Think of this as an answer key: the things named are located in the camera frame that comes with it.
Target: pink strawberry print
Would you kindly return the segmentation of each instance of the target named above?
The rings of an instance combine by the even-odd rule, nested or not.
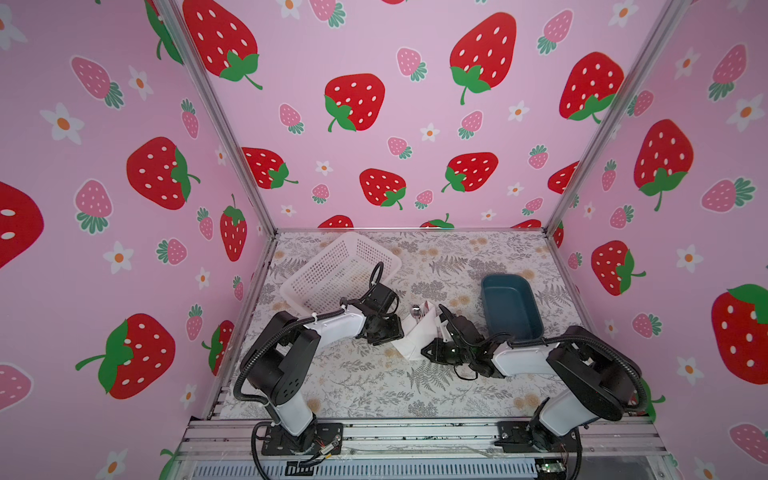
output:
[[[95,235],[109,227],[107,217],[112,215],[112,200],[98,180],[91,178],[85,181],[74,196],[74,205],[80,210],[75,219],[84,232]]]
[[[294,135],[304,132],[304,124],[301,123],[301,115],[295,108],[288,104],[280,105],[280,122],[288,127],[288,131]]]
[[[109,81],[107,71],[93,60],[79,55],[70,59],[74,76],[78,78],[83,88],[95,99],[103,100],[109,108],[120,110],[125,104],[120,85]]]
[[[157,259],[163,263],[170,263],[171,265],[178,265],[187,258],[187,248],[175,238],[170,240],[161,241],[157,245]]]
[[[707,210],[724,214],[733,207],[743,207],[753,199],[757,187],[752,181],[739,177],[736,181],[728,178],[714,184],[702,197],[701,206]]]
[[[27,372],[13,363],[0,362],[0,412],[26,399],[33,381]]]
[[[200,123],[197,121],[195,113],[189,98],[183,99],[181,102],[181,122],[184,123],[187,133],[189,133],[190,137],[193,139],[197,138],[197,133],[200,131]]]
[[[710,100],[718,101],[725,98],[734,88],[733,83],[738,80],[746,70],[746,45],[740,43],[733,48],[720,60],[720,63],[712,72],[712,82],[710,85]]]
[[[481,126],[482,112],[480,110],[473,111],[462,120],[462,126],[458,130],[458,137],[462,140],[469,140],[475,136],[475,132],[480,130]]]
[[[544,35],[538,39],[539,55],[549,55],[558,47],[558,43],[565,40],[571,30],[574,21],[573,10],[566,8],[558,13],[544,26]]]
[[[410,77],[411,81],[421,81],[427,76],[427,64],[422,61],[422,55],[411,48],[397,51],[397,66],[400,73]]]
[[[413,155],[413,150],[408,146],[408,142],[402,138],[390,137],[386,141],[387,147],[389,147],[389,153],[400,157],[402,159],[410,158]]]

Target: laundry basket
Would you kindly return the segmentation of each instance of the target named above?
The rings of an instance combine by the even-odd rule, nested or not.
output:
[[[339,299],[359,298],[369,288],[373,267],[384,262],[382,283],[400,270],[402,261],[386,248],[355,232],[334,240],[280,287],[280,295],[302,315],[339,308]]]

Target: strawberry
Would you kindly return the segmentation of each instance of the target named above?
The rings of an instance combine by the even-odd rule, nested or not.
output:
[[[70,59],[74,76],[78,78],[83,88],[96,100],[103,100],[109,108],[120,110],[125,104],[120,85],[109,81],[107,71],[93,60],[79,55]]]
[[[701,206],[719,214],[730,211],[734,206],[743,207],[753,198],[757,189],[752,181],[737,178],[735,182],[725,179],[717,182],[701,197]]]
[[[744,74],[745,70],[746,45],[734,45],[712,72],[713,84],[710,85],[710,100],[718,101],[725,98],[733,91],[735,88],[733,83]]]
[[[573,10],[566,8],[544,25],[544,35],[538,39],[539,55],[549,55],[558,47],[558,42],[565,40],[574,21]]]
[[[248,27],[214,0],[184,0],[181,8],[206,70],[229,81],[245,77],[261,90],[248,76],[259,67],[259,47]]]
[[[126,171],[134,190],[168,210],[178,210],[189,200],[190,178],[200,183],[187,172],[187,159],[166,137],[141,145],[128,157]]]
[[[371,128],[384,102],[384,84],[370,73],[336,77],[326,85],[326,111],[345,130],[363,131]]]
[[[592,271],[605,290],[613,296],[626,292],[633,276],[645,276],[634,271],[634,257],[624,242],[613,240],[592,252]]]
[[[197,138],[197,132],[200,130],[200,123],[197,121],[195,113],[192,102],[189,101],[188,98],[185,98],[181,102],[181,122],[187,129],[187,133],[189,133],[190,137],[193,139]]]
[[[531,149],[528,155],[531,156],[528,159],[528,164],[530,164],[536,170],[543,168],[547,163],[547,160],[549,160],[549,154],[547,153],[547,148],[544,145],[536,145]]]
[[[624,81],[624,71],[605,53],[593,51],[574,65],[563,95],[560,116],[568,120],[584,120],[609,106]]]
[[[458,130],[458,137],[462,140],[469,140],[475,136],[475,132],[480,130],[481,126],[482,112],[480,110],[473,111],[462,120],[462,126]]]
[[[445,170],[445,179],[449,182],[441,193],[450,185],[457,192],[472,192],[491,177],[498,166],[498,157],[491,152],[463,154],[453,157]]]
[[[746,284],[718,296],[712,327],[726,368],[749,383],[768,383],[768,290]]]
[[[298,181],[288,180],[288,165],[280,155],[265,148],[243,147],[245,159],[248,161],[256,185],[269,190],[280,188],[285,182],[298,184]]]
[[[435,219],[422,223],[421,228],[453,228],[453,223],[448,223],[450,214],[445,214],[445,220]]]
[[[31,247],[43,233],[43,226],[35,201],[0,182],[0,268]]]
[[[491,90],[504,80],[515,53],[518,26],[515,18],[499,12],[486,18],[458,41],[451,51],[453,81],[462,91],[478,94]]]
[[[210,346],[206,345],[205,340],[203,340],[203,348],[210,350],[208,353],[208,366],[214,375],[219,374],[219,367],[224,360],[234,328],[235,325],[231,321],[224,320],[210,338]]]
[[[208,210],[201,207],[197,211],[197,222],[205,240],[211,241],[214,238],[214,219],[208,215]]]
[[[344,215],[335,215],[328,220],[322,222],[317,228],[354,228],[352,221],[349,217]]]
[[[627,226],[627,223],[632,223],[632,219],[634,218],[634,209],[631,205],[624,205],[624,207],[619,207],[616,210],[614,210],[614,214],[611,215],[611,219],[608,221],[608,223],[613,228],[624,228]]]
[[[232,194],[232,205],[225,208],[221,214],[219,231],[221,240],[224,242],[224,250],[233,262],[236,262],[243,253],[243,245],[248,236],[247,228],[243,211],[236,207],[235,196]]]
[[[576,161],[568,165],[566,168],[562,168],[552,174],[552,176],[549,177],[549,180],[547,181],[547,188],[556,194],[562,195],[565,192],[565,188],[568,186],[568,183],[571,181],[571,178],[574,176],[577,165],[578,162]]]
[[[32,393],[32,377],[13,363],[0,362],[0,412]]]
[[[606,164],[605,164],[605,171],[603,172],[603,192],[607,192],[613,187],[614,182],[616,181],[616,161],[611,158]]]
[[[399,175],[384,170],[369,168],[360,174],[360,187],[371,204],[377,207],[400,206],[400,200],[406,195],[406,181]]]
[[[730,431],[733,444],[763,465],[768,465],[768,432],[751,423],[736,425]]]
[[[190,308],[187,319],[187,337],[190,342],[194,341],[200,335],[200,329],[203,328],[203,308],[196,303]]]
[[[634,320],[632,320],[632,328],[635,332],[639,333],[647,339],[653,336],[661,335],[661,322],[659,317],[654,316],[652,313],[640,313]]]
[[[304,124],[301,123],[301,115],[295,108],[288,104],[280,105],[280,122],[288,127],[288,131],[295,135],[301,135]]]
[[[632,98],[632,101],[627,107],[627,115],[630,117],[640,117],[645,111],[650,108],[650,104],[654,103],[654,94],[648,90],[643,90],[640,94],[637,94]]]
[[[80,228],[91,234],[101,233],[109,227],[107,217],[112,215],[112,200],[98,180],[86,180],[74,196],[74,206],[80,210],[75,216]]]
[[[634,165],[634,184],[649,197],[674,190],[694,162],[694,148],[672,120],[658,121],[645,135]]]
[[[128,317],[109,334],[106,353],[74,366],[82,369],[104,359],[98,381],[113,399],[129,399],[160,378],[174,362],[176,343],[157,320],[145,313]]]
[[[416,195],[416,202],[414,205],[416,205],[416,208],[419,210],[424,210],[429,206],[433,198],[434,195],[432,194],[431,190],[424,190],[420,194]]]
[[[389,153],[400,158],[410,158],[413,155],[413,150],[408,146],[408,142],[402,138],[390,137],[386,141],[387,147],[389,147]]]

